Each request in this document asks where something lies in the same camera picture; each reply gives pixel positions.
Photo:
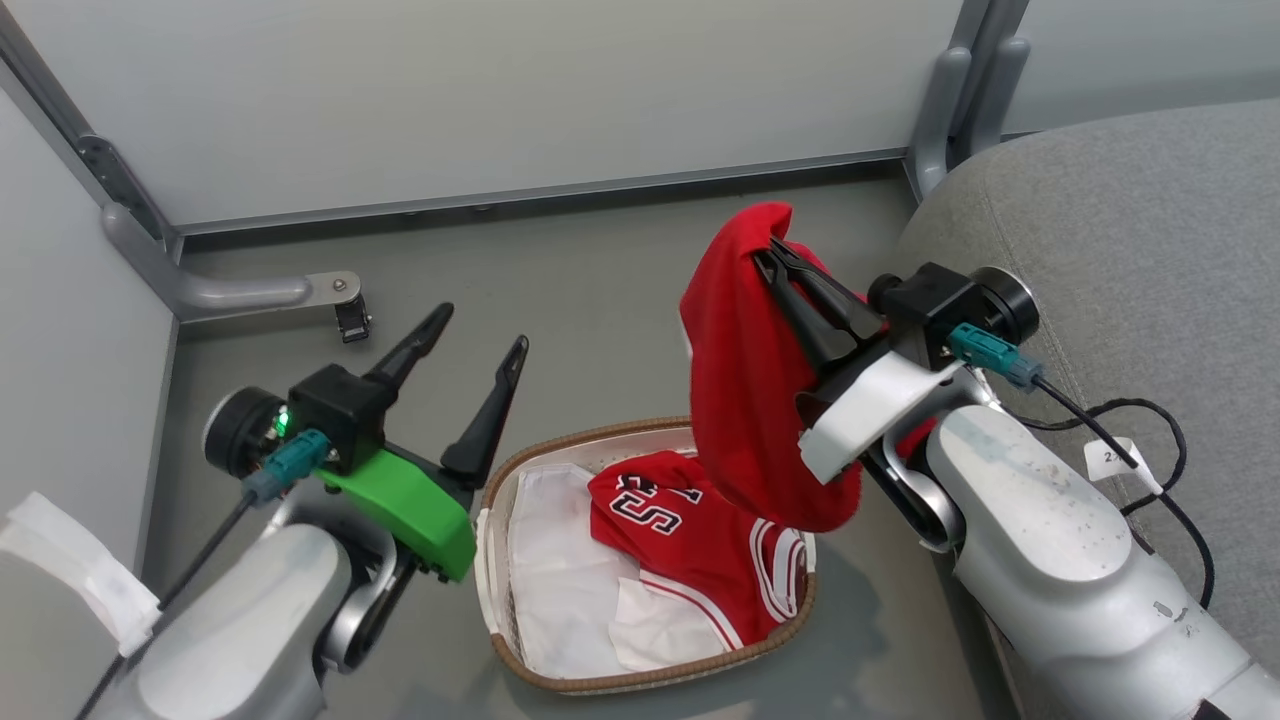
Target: red cloth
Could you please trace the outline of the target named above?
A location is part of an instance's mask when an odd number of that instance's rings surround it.
[[[632,457],[586,487],[591,537],[634,557],[650,592],[707,615],[726,651],[796,616],[800,533],[726,501],[696,459],[669,450]]]
[[[721,228],[680,301],[692,346],[694,441],[707,475],[730,502],[788,528],[827,532],[847,521],[861,468],[826,486],[800,460],[795,396],[817,377],[759,277],[751,254],[782,240],[791,206],[754,205]],[[788,243],[826,268],[808,247]],[[914,446],[924,432],[904,445]]]

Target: gray floor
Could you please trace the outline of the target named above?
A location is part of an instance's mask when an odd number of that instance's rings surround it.
[[[438,456],[461,432],[517,333],[532,350],[499,459],[564,433],[686,413],[676,304],[718,227],[759,200],[791,202],[788,238],[854,288],[884,268],[914,206],[905,182],[876,181],[191,255],[188,268],[218,277],[355,270],[376,327],[355,346],[338,341],[324,313],[184,331],[145,580],[168,587],[238,495],[198,447],[220,397],[244,384],[283,393],[330,361],[360,372],[445,300],[457,304],[453,323],[388,418],[388,437],[422,455]],[[211,569],[227,568],[265,516],[250,516]],[[810,626],[774,655],[678,688],[586,700],[535,691],[502,669],[470,579],[419,582],[361,671],[329,682],[328,717],[1010,716],[977,624],[948,602],[955,588],[878,489],[820,539],[818,573]]]

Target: gray cushion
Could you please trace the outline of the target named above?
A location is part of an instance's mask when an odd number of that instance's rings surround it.
[[[925,260],[1021,277],[1043,314],[1029,347],[1079,402],[1147,397],[1179,419],[1189,464],[1172,496],[1217,561],[1210,610],[1280,670],[1280,101],[1101,120],[983,152],[906,228],[897,270]],[[1002,396],[1066,416],[1039,393]],[[1119,410],[1103,424],[1167,478],[1175,451],[1158,418]],[[1046,439],[1083,469],[1087,430]],[[1199,555],[1181,527],[1158,503],[1134,519],[1198,596]],[[1028,717],[1065,716],[1016,674]]]

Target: white basket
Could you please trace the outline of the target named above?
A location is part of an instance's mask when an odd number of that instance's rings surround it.
[[[777,650],[795,637],[809,619],[817,597],[817,548],[813,534],[804,533],[806,571],[800,588],[800,610],[794,619],[780,625],[764,641],[696,662],[607,678],[568,680],[547,678],[529,669],[520,642],[520,626],[516,623],[507,550],[507,532],[520,483],[507,480],[515,480],[520,473],[530,468],[557,462],[572,462],[590,473],[599,473],[621,460],[662,450],[690,455],[696,452],[689,418],[640,420],[544,442],[517,452],[490,479],[484,506],[476,519],[479,543],[475,562],[476,592],[480,596],[480,611],[489,628],[494,651],[521,679],[564,694],[607,694],[682,683],[728,670]]]

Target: cable connector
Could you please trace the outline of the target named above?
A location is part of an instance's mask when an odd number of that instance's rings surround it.
[[[1036,378],[1044,375],[1044,365],[1038,360],[1023,357],[1018,346],[988,333],[987,331],[960,323],[947,337],[951,352],[975,368],[983,368],[1000,374],[1009,384],[1032,392]]]
[[[324,465],[329,456],[329,438],[320,430],[314,428],[303,430],[269,455],[261,469],[241,480],[244,496],[255,495],[255,507],[280,497],[298,480]]]

